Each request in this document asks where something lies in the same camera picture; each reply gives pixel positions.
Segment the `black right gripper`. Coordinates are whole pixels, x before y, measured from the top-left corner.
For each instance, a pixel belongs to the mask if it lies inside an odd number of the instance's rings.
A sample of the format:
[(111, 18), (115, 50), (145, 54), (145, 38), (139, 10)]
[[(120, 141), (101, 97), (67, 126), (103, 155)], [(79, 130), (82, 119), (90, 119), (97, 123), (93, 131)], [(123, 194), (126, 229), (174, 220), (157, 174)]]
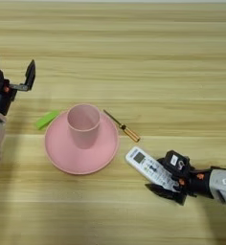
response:
[[(159, 158), (157, 162), (164, 166), (165, 158)], [(183, 167), (177, 171), (179, 186), (176, 189), (178, 192), (164, 189), (162, 186), (156, 184), (146, 184), (146, 187), (158, 196), (172, 200), (179, 205), (185, 203), (188, 195), (192, 197), (201, 195), (213, 199), (209, 186), (211, 173), (212, 170), (210, 168), (194, 169), (193, 167)]]

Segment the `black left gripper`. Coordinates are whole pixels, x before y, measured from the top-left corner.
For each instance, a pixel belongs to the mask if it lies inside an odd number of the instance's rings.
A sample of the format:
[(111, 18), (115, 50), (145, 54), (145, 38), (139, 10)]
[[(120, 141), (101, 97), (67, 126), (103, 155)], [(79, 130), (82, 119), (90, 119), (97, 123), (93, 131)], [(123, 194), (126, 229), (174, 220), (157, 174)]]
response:
[(8, 79), (0, 81), (0, 113), (8, 114), (11, 103), (14, 101), (17, 91), (28, 92), (33, 88), (35, 80), (35, 62), (31, 61), (25, 74), (26, 80), (20, 84), (10, 84)]

